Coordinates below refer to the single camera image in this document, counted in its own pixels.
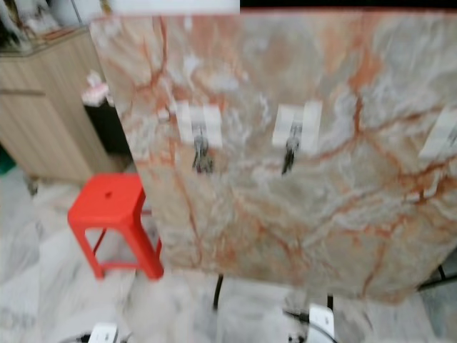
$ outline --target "white wall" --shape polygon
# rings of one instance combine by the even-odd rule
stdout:
[[[84,23],[101,15],[98,0],[74,0]],[[110,0],[117,14],[187,14],[187,13],[239,13],[239,0]],[[70,0],[54,0],[51,6],[56,20],[64,25],[78,24]]]

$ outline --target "stool leg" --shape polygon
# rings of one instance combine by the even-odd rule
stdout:
[[[87,261],[92,267],[94,271],[96,279],[103,279],[104,273],[103,269],[101,268],[95,253],[92,251],[92,247],[89,244],[89,241],[86,238],[86,233],[84,230],[73,230],[73,233],[78,240],[79,246],[83,250],[84,255],[86,255]]]
[[[141,222],[124,230],[124,233],[127,243],[147,277],[152,280],[160,279],[164,275],[164,268],[160,262],[160,256],[154,251]]]

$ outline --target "marble slab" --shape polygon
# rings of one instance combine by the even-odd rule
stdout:
[[[456,30],[455,14],[375,11],[92,23],[171,265],[404,299],[457,245],[457,156],[418,158],[456,103]],[[316,151],[281,176],[277,108],[311,100]],[[219,106],[213,174],[192,169],[179,101]]]

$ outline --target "red plastic stool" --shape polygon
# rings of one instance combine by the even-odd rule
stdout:
[[[159,279],[164,274],[160,263],[161,242],[157,251],[141,225],[141,209],[145,194],[139,177],[135,174],[98,174],[90,179],[69,210],[68,221],[79,245],[94,270],[102,279],[104,270],[110,268],[142,269],[149,279]],[[86,230],[103,228],[94,249],[86,238]],[[107,229],[118,230],[136,255],[138,264],[111,262],[99,264],[96,251]]]

